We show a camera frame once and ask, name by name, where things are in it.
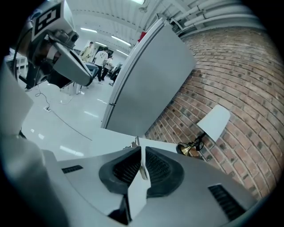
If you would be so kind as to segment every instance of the white lamp shade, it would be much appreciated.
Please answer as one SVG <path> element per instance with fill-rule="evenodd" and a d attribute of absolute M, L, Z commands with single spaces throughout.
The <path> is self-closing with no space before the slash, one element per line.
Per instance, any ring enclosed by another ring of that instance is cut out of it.
<path fill-rule="evenodd" d="M 229 119 L 230 112 L 221 105 L 216 105 L 197 125 L 216 142 Z"/>

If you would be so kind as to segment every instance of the pipe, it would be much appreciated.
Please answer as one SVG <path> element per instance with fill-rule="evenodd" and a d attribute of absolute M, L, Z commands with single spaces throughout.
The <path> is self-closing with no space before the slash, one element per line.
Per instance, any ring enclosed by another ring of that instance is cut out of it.
<path fill-rule="evenodd" d="M 203 2 L 195 7 L 193 7 L 192 9 L 190 9 L 189 11 L 177 16 L 175 18 L 176 21 L 179 21 L 187 16 L 189 16 L 190 14 L 193 14 L 193 13 L 196 13 L 197 11 L 200 11 L 210 5 L 213 5 L 213 4 L 216 4 L 216 3 L 219 3 L 219 2 L 222 2 L 222 1 L 225 1 L 225 0 L 208 0 L 206 2 Z"/>
<path fill-rule="evenodd" d="M 250 15 L 250 14 L 230 14 L 230 15 L 222 15 L 222 16 L 215 16 L 215 17 L 211 17 L 211 18 L 208 18 L 208 19 L 205 19 L 205 20 L 201 20 L 199 22 L 196 22 L 194 24 L 191 24 L 187 27 L 184 27 L 182 29 L 182 31 L 180 31 L 178 34 L 184 32 L 185 30 L 188 30 L 196 25 L 199 25 L 201 23 L 206 23 L 206 22 L 210 22 L 210 21 L 214 21 L 214 20 L 220 20 L 220 19 L 228 19 L 228 18 L 251 18 L 251 19 L 258 19 L 257 16 L 254 16 L 254 15 Z"/>
<path fill-rule="evenodd" d="M 219 23 L 219 24 L 216 24 L 216 25 L 212 25 L 212 26 L 209 26 L 209 27 L 204 27 L 204 28 L 201 28 L 201 29 L 198 29 L 198 30 L 194 30 L 194 31 L 191 31 L 189 33 L 186 33 L 182 36 L 180 36 L 180 38 L 184 38 L 186 36 L 189 36 L 189 35 L 192 35 L 192 34 L 196 34 L 196 33 L 199 33 L 199 32 L 203 32 L 203 31 L 208 31 L 210 29 L 216 29 L 216 28 L 221 28 L 221 27 L 252 27 L 252 28 L 257 28 L 257 29 L 261 29 L 261 30 L 264 30 L 266 31 L 266 28 L 263 27 L 263 25 L 261 25 L 261 23 L 247 23 L 247 22 L 235 22 L 235 23 Z"/>
<path fill-rule="evenodd" d="M 192 20 L 186 21 L 184 25 L 187 27 L 189 25 L 192 25 L 196 22 L 201 21 L 202 19 L 208 19 L 210 17 L 219 16 L 222 14 L 229 14 L 229 13 L 251 13 L 251 10 L 248 7 L 243 6 L 243 5 L 227 6 L 227 7 L 223 7 L 223 8 L 205 13 L 196 18 L 193 18 Z"/>

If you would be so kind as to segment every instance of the white shirt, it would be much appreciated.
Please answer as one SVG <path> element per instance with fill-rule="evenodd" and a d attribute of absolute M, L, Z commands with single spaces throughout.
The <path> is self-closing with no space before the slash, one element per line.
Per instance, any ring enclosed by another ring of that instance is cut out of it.
<path fill-rule="evenodd" d="M 95 65 L 97 66 L 103 66 L 103 63 L 105 60 L 107 60 L 108 54 L 105 51 L 99 51 L 96 55 L 95 55 Z"/>
<path fill-rule="evenodd" d="M 112 59 L 106 60 L 105 68 L 108 69 L 108 70 L 110 70 L 110 68 L 111 68 L 111 61 L 112 61 Z"/>

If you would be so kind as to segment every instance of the ceiling light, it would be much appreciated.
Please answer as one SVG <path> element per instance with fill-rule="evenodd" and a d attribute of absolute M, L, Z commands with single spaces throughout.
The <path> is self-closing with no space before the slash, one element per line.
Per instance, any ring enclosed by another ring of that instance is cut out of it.
<path fill-rule="evenodd" d="M 91 31 L 91 32 L 95 32 L 95 33 L 98 33 L 97 31 L 95 30 L 92 30 L 92 29 L 88 29 L 88 28 L 81 28 L 81 30 L 84 30 L 84 31 Z"/>
<path fill-rule="evenodd" d="M 118 50 L 118 49 L 116 49 L 116 50 L 117 50 L 118 52 L 120 52 L 120 53 L 122 53 L 122 54 L 128 56 L 126 53 L 123 53 L 122 51 L 120 51 L 120 50 Z"/>
<path fill-rule="evenodd" d="M 125 42 L 124 40 L 122 40 L 122 39 L 119 39 L 119 38 L 116 38 L 115 36 L 111 36 L 112 38 L 114 38 L 114 39 L 116 39 L 116 40 L 118 40 L 118 41 L 120 41 L 120 42 L 123 42 L 123 43 L 125 43 L 126 45 L 128 45 L 128 46 L 131 46 L 131 44 L 130 43 L 128 43 L 128 42 Z"/>
<path fill-rule="evenodd" d="M 99 42 L 95 42 L 95 43 L 97 43 L 97 44 L 99 44 L 99 45 L 101 45 L 101 46 L 103 46 L 103 47 L 106 47 L 105 44 L 102 44 L 102 43 L 99 43 Z"/>
<path fill-rule="evenodd" d="M 131 1 L 136 2 L 136 3 L 140 4 L 140 5 L 143 5 L 144 2 L 145 2 L 145 0 L 131 0 Z"/>

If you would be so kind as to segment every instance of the refrigerator door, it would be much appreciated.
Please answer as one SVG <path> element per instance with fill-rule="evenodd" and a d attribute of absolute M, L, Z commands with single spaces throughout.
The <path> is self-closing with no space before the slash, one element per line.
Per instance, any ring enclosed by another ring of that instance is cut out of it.
<path fill-rule="evenodd" d="M 153 37 L 157 34 L 157 32 L 164 26 L 162 19 L 156 22 L 152 26 L 152 28 L 147 32 L 147 34 L 143 37 L 141 42 L 135 47 L 135 49 L 130 53 L 127 57 L 124 65 L 122 66 L 113 86 L 113 91 L 110 96 L 109 103 L 115 104 L 118 96 L 120 94 L 123 85 L 130 74 L 132 68 L 134 67 L 135 63 L 138 61 L 140 55 L 147 47 L 149 42 L 153 39 Z"/>
<path fill-rule="evenodd" d="M 144 135 L 195 64 L 188 47 L 170 26 L 163 26 L 132 67 L 106 129 L 132 136 Z"/>

